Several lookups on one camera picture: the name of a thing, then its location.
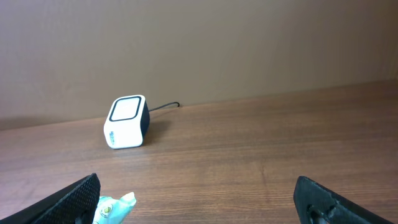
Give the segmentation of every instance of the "white cube device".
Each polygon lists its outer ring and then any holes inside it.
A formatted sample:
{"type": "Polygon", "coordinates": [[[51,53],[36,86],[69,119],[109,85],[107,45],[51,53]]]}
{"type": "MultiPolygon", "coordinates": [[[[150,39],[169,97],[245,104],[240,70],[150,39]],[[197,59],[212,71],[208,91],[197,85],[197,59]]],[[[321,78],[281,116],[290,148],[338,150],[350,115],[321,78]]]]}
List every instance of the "white cube device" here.
{"type": "Polygon", "coordinates": [[[149,127],[149,110],[142,95],[116,99],[104,125],[106,143],[112,149],[138,147],[149,127]]]}

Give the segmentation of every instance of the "wooden table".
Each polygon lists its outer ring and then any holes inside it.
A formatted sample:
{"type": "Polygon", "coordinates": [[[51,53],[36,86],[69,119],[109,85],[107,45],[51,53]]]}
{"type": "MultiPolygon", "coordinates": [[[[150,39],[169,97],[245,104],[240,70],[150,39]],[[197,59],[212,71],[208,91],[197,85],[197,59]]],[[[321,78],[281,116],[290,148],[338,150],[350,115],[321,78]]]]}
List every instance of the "wooden table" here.
{"type": "Polygon", "coordinates": [[[0,132],[0,218],[96,172],[125,223],[298,223],[300,175],[398,222],[397,81],[154,111],[134,149],[103,124],[0,132]]]}

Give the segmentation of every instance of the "plain background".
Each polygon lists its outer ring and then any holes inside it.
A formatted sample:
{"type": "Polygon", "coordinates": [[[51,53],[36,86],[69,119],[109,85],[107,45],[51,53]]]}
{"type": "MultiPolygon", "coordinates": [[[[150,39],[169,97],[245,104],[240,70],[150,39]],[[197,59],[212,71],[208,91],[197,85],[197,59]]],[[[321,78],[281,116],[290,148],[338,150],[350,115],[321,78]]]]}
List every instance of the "plain background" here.
{"type": "Polygon", "coordinates": [[[387,80],[396,0],[0,2],[0,129],[387,80]]]}

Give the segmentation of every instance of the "white and blue wrapper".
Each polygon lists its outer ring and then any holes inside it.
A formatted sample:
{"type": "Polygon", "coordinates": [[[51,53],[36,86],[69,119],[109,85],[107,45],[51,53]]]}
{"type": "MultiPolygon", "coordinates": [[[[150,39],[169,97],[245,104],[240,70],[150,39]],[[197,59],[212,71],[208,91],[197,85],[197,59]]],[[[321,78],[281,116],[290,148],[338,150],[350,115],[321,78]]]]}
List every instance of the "white and blue wrapper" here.
{"type": "Polygon", "coordinates": [[[137,200],[134,192],[128,193],[119,200],[111,197],[100,197],[95,210],[93,224],[118,224],[134,208],[137,200]]]}

